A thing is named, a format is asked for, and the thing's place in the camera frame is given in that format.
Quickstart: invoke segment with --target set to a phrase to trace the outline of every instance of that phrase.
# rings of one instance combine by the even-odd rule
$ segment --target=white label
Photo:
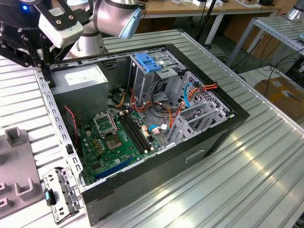
[[[168,125],[166,125],[166,124],[163,123],[163,124],[161,125],[161,128],[164,129],[164,130],[166,130],[166,129],[167,129],[167,126],[168,126]]]
[[[97,80],[99,77],[100,72],[96,68],[79,70],[77,72],[68,73],[65,75],[66,81],[69,86]]]
[[[275,85],[275,87],[281,87],[282,86],[282,84],[278,81],[271,81],[271,82],[272,82],[272,84]]]
[[[289,96],[289,94],[291,94],[289,91],[282,91],[282,93],[283,93],[285,96]]]
[[[61,8],[50,9],[49,12],[55,17],[64,14],[64,12]]]

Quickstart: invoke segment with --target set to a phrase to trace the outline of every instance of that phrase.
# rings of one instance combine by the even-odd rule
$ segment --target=aluminum extrusion table
[[[249,53],[261,39],[263,34],[269,33],[271,36],[277,38],[282,43],[286,44],[286,48],[290,47],[295,51],[298,51],[299,54],[304,54],[304,42],[299,40],[299,35],[304,33],[304,22],[296,23],[292,22],[285,17],[265,17],[265,18],[253,18],[246,28],[243,36],[239,40],[237,46],[231,53],[229,60],[227,61],[227,66],[230,67],[239,53],[240,49],[243,47],[244,42],[247,37],[250,35],[250,32],[254,28],[254,26],[259,27],[261,30],[259,34],[256,36],[251,46],[247,50]],[[278,58],[274,61],[274,63],[278,62],[281,55],[286,51],[286,48],[281,51],[278,55]]]
[[[165,43],[218,81],[250,117],[216,153],[95,227],[291,227],[304,211],[304,130],[185,33],[105,39],[110,52]],[[67,165],[33,70],[0,57],[0,133],[11,126],[28,130],[40,178]],[[0,226],[56,227],[44,200]],[[84,209],[58,227],[89,227]]]

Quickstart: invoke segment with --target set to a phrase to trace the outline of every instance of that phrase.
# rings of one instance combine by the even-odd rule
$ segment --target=blue wire
[[[158,126],[156,126],[156,125],[151,125],[151,126],[149,127],[149,132],[150,132],[153,128],[155,128],[155,127],[158,127]]]
[[[186,105],[188,107],[190,107],[190,104],[189,104],[188,98],[187,98],[187,87],[192,86],[192,85],[193,85],[193,83],[188,83],[188,84],[186,84],[185,89],[184,89],[184,99],[185,99]]]

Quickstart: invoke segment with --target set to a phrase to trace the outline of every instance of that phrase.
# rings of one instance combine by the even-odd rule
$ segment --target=green motherboard
[[[139,126],[138,131],[143,134],[142,129],[140,129],[143,121],[138,113],[131,112],[128,116],[134,121],[135,125]],[[113,121],[117,133],[110,133],[106,136],[101,136],[100,130],[111,128],[108,118],[98,120],[99,129],[93,121],[78,128],[79,140],[81,140],[78,143],[82,144],[82,153],[78,154],[81,154],[79,157],[84,168],[83,177],[87,184],[92,184],[99,178],[119,171],[161,150],[159,142],[153,135],[149,137],[150,140],[146,139],[152,150],[145,152],[138,150],[119,117],[113,117]]]

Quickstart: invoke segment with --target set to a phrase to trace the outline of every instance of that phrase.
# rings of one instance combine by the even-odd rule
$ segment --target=blue drive bay latch
[[[158,65],[154,61],[154,59],[151,56],[149,56],[147,53],[135,54],[135,57],[137,61],[146,69],[148,73],[162,69],[162,67]]]

